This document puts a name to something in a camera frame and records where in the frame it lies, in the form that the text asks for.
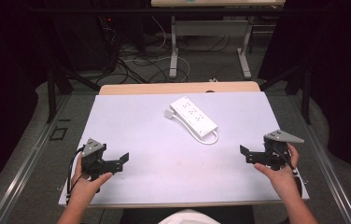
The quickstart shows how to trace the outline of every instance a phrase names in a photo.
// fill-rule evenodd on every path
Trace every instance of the table leg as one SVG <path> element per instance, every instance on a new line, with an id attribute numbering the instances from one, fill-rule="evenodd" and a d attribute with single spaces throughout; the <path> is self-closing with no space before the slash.
<path id="1" fill-rule="evenodd" d="M 248 40 L 251 36 L 252 26 L 254 24 L 254 17 L 249 17 L 246 27 L 246 34 L 243 39 L 243 46 L 241 49 L 237 49 L 237 53 L 239 56 L 240 64 L 242 66 L 243 76 L 245 79 L 251 79 L 251 72 L 248 67 L 247 59 L 246 59 L 246 50 L 248 48 Z"/>
<path id="2" fill-rule="evenodd" d="M 169 77 L 176 78 L 178 48 L 176 47 L 176 18 L 172 17 L 172 59 L 170 61 Z"/>

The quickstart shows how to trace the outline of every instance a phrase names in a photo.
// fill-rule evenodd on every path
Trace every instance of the power outlet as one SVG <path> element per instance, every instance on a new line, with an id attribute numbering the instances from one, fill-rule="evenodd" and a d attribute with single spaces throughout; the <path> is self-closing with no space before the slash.
<path id="1" fill-rule="evenodd" d="M 201 140 L 217 129 L 216 123 L 186 96 L 171 103 L 170 107 Z"/>

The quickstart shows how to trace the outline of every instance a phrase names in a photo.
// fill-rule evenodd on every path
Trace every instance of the table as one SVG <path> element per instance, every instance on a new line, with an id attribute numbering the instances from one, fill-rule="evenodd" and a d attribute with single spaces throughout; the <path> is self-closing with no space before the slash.
<path id="1" fill-rule="evenodd" d="M 181 124 L 164 117 L 169 104 L 185 95 L 218 125 L 214 145 L 198 143 Z M 104 160 L 126 152 L 130 160 L 102 186 L 91 207 L 281 202 L 266 176 L 239 151 L 240 144 L 263 151 L 263 135 L 277 129 L 266 95 L 255 82 L 104 86 L 79 147 L 91 137 L 107 144 Z M 309 198 L 304 187 L 303 198 Z"/>
<path id="2" fill-rule="evenodd" d="M 154 7 L 256 7 L 281 6 L 285 0 L 152 0 Z M 242 66 L 245 79 L 251 79 L 251 73 L 246 60 L 246 49 L 254 23 L 253 17 L 246 21 L 177 21 L 172 17 L 172 58 L 170 61 L 169 77 L 176 77 L 178 48 L 176 37 L 178 35 L 232 35 L 242 36 L 242 47 L 237 54 Z"/>

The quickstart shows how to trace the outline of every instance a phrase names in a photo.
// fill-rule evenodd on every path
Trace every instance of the dark background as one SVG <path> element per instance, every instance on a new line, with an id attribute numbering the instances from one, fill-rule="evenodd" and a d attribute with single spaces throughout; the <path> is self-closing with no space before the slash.
<path id="1" fill-rule="evenodd" d="M 329 1 L 287 0 L 286 7 L 316 8 Z M 336 20 L 315 51 L 312 97 L 321 106 L 330 124 L 328 148 L 351 163 L 351 1 L 335 3 Z M 0 172 L 31 119 L 37 103 L 35 88 L 46 81 L 43 51 L 32 25 L 39 24 L 49 38 L 51 53 L 71 67 L 55 25 L 48 18 L 26 14 L 21 0 L 0 0 Z M 44 7 L 43 1 L 29 1 Z M 298 63 L 310 52 L 311 40 L 319 30 L 320 18 L 281 18 L 259 77 L 271 79 Z"/>

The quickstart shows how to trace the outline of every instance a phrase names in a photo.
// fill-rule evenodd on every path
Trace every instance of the forearm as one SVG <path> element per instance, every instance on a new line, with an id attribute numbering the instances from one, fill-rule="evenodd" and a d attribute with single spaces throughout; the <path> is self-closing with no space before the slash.
<path id="1" fill-rule="evenodd" d="M 67 206 L 63 213 L 62 216 L 58 220 L 58 224 L 63 224 L 63 223 L 77 223 L 79 224 L 82 220 L 84 214 L 84 209 L 81 209 L 79 207 L 74 207 L 74 206 Z"/>
<path id="2" fill-rule="evenodd" d="M 284 205 L 287 209 L 289 223 L 317 223 L 315 217 L 299 195 L 287 197 L 284 200 Z"/>

